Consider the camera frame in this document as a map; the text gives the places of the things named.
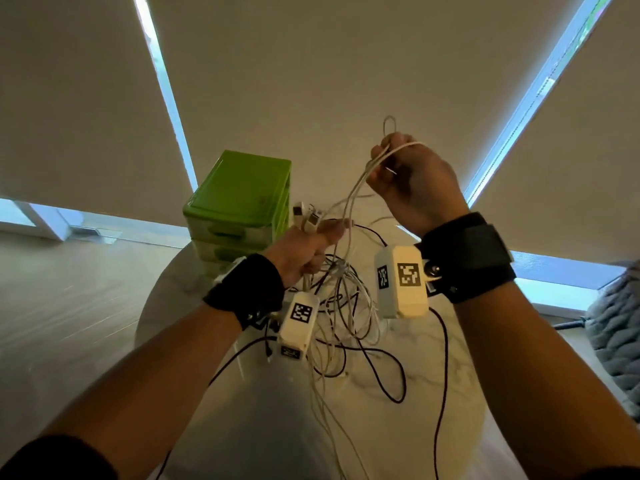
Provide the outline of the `person's right hand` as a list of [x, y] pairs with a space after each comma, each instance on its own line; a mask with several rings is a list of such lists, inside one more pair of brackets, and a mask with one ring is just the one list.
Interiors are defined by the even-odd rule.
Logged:
[[407, 231], [424, 237], [430, 231], [470, 213], [451, 165], [413, 136], [395, 132], [371, 149], [371, 160], [386, 158], [391, 196], [382, 198]]

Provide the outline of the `person's left hand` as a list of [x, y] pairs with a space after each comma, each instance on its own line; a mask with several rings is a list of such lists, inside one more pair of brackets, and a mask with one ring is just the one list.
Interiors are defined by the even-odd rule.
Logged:
[[262, 255], [275, 266], [284, 287], [290, 288], [305, 274], [318, 273], [324, 263], [326, 250], [336, 244], [322, 243], [319, 227], [307, 233], [292, 226]]

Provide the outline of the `person's right forearm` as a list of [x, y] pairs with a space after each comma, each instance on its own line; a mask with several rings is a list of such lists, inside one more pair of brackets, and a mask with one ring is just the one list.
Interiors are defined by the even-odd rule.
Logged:
[[640, 429], [514, 282], [454, 309], [492, 416], [529, 480], [640, 480]]

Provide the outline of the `person's left forearm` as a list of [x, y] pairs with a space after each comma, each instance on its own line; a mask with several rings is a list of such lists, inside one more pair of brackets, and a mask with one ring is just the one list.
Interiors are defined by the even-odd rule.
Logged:
[[201, 305], [124, 357], [0, 467], [0, 480], [147, 480], [243, 331]]

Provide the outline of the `green plastic drawer organiser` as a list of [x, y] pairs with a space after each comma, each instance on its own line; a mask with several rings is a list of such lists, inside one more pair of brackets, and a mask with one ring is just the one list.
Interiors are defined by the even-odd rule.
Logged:
[[292, 161], [226, 150], [182, 209], [210, 278], [266, 250], [289, 227]]

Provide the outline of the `beige roller blind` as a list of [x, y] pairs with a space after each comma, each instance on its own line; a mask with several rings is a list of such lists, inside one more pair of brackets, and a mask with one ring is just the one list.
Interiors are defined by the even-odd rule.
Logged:
[[147, 0], [197, 183], [224, 150], [347, 197], [383, 121], [465, 189], [584, 0]]
[[612, 0], [476, 201], [511, 250], [640, 259], [640, 0]]
[[192, 193], [134, 0], [0, 0], [0, 196], [185, 226]]

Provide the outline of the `grey chunky knit blanket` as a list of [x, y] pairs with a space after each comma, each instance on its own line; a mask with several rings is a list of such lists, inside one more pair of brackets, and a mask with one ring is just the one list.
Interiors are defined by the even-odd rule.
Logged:
[[640, 425], [640, 260], [591, 304], [585, 330], [597, 359], [624, 393], [628, 414]]

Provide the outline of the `white window frame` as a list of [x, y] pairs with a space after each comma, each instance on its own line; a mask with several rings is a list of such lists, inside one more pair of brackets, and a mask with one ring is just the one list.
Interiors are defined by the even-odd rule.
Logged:
[[0, 197], [0, 232], [15, 233], [52, 242], [78, 241], [113, 244], [121, 231], [85, 225], [78, 210], [14, 201]]

